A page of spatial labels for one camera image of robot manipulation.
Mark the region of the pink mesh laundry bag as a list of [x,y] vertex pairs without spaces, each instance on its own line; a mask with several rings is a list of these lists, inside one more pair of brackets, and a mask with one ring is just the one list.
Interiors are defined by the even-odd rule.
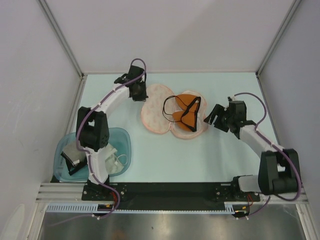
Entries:
[[172,134],[180,139],[194,139],[205,132],[207,101],[198,92],[186,90],[180,94],[163,84],[147,87],[148,99],[141,110],[146,129],[156,134]]

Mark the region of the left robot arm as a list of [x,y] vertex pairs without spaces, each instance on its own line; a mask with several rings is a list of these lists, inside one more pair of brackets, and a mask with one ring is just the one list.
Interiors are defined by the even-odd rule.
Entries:
[[89,170],[87,185],[100,200],[115,191],[110,186],[110,175],[105,161],[109,145],[108,118],[127,99],[145,101],[147,96],[147,70],[130,64],[128,73],[118,77],[110,92],[91,107],[82,106],[77,112],[76,148],[85,153]]

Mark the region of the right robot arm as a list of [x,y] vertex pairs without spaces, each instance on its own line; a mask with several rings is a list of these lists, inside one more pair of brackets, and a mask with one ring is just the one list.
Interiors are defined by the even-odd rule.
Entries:
[[256,176],[245,175],[230,188],[231,196],[242,201],[257,185],[259,193],[274,195],[285,201],[296,201],[302,191],[299,155],[294,149],[286,149],[273,143],[258,129],[258,124],[247,119],[244,101],[230,100],[227,107],[216,104],[204,122],[223,132],[231,132],[247,144],[259,157]]

